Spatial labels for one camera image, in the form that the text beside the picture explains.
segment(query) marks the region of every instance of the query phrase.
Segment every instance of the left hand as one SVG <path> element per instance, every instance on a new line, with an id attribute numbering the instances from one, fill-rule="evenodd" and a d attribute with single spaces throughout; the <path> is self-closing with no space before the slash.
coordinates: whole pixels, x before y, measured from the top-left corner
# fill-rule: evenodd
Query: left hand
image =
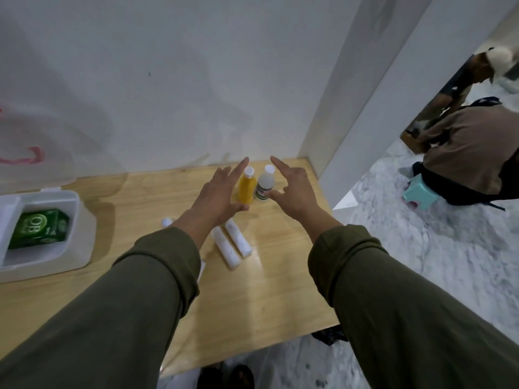
<path id="1" fill-rule="evenodd" d="M 245 157 L 232 171 L 230 166 L 218 168 L 211 181 L 204 184 L 193 203 L 191 209 L 207 216 L 213 228 L 224 224 L 237 212 L 249 210 L 249 205 L 230 202 L 232 190 L 248 164 L 249 157 Z"/>

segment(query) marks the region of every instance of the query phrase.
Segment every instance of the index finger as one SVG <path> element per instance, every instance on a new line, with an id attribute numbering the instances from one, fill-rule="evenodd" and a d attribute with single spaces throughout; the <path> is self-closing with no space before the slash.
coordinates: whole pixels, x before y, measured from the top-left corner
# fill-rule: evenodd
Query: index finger
<path id="1" fill-rule="evenodd" d="M 279 173 L 281 173 L 285 177 L 285 179 L 287 179 L 292 168 L 290 168 L 286 163 L 274 156 L 270 156 L 270 161 L 272 161 L 272 163 L 276 165 L 276 168 L 279 169 Z"/>
<path id="2" fill-rule="evenodd" d="M 245 157 L 243 160 L 241 160 L 238 166 L 231 171 L 229 177 L 227 177 L 227 180 L 229 180 L 233 186 L 238 182 L 247 165 L 249 165 L 249 157 Z"/>

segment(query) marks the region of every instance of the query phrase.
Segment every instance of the bottle cap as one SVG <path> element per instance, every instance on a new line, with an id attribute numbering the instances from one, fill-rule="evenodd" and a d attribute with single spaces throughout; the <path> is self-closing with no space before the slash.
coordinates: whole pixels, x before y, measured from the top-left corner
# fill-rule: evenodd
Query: bottle cap
<path id="1" fill-rule="evenodd" d="M 245 175 L 245 177 L 250 179 L 254 175 L 254 168 L 251 166 L 247 166 L 243 171 L 243 174 Z"/>

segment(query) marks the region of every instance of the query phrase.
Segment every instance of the green shirt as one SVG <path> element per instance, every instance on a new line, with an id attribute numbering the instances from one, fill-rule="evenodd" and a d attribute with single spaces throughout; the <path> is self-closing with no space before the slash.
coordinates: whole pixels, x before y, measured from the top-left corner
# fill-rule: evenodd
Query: green shirt
<path id="1" fill-rule="evenodd" d="M 511 388 L 519 347 L 388 255 L 364 227 L 323 233 L 308 259 L 372 388 Z M 177 228 L 146 235 L 2 361 L 0 387 L 149 388 L 198 295 L 200 256 Z"/>

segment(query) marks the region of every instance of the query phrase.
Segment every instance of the yellow liquid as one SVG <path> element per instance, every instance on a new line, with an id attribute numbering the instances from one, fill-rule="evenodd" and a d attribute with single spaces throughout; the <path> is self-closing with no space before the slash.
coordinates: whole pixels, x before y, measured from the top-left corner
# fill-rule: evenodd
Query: yellow liquid
<path id="1" fill-rule="evenodd" d="M 238 185 L 238 199 L 241 203 L 252 203 L 257 183 L 255 177 L 248 179 L 245 176 L 241 176 L 240 184 Z"/>

